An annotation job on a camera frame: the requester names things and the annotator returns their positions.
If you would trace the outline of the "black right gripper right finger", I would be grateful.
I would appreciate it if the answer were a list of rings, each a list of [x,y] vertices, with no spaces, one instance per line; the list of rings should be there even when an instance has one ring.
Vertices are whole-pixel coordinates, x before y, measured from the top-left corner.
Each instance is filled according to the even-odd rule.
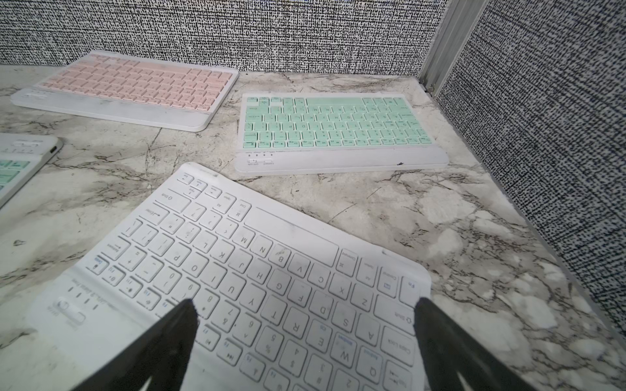
[[[432,390],[532,390],[433,301],[419,299],[413,328]]]

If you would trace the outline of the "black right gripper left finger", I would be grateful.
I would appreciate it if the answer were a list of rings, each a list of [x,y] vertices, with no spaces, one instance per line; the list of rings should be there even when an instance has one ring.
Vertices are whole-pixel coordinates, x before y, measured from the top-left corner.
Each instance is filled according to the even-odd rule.
[[[180,390],[199,321],[190,299],[177,304],[76,390]]]

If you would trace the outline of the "white keyboard white keys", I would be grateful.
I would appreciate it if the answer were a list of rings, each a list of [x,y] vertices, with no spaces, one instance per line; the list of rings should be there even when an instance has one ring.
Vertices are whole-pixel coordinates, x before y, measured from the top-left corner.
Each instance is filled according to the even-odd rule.
[[[166,180],[27,312],[88,371],[181,301],[187,390],[421,390],[424,267],[196,163]]]

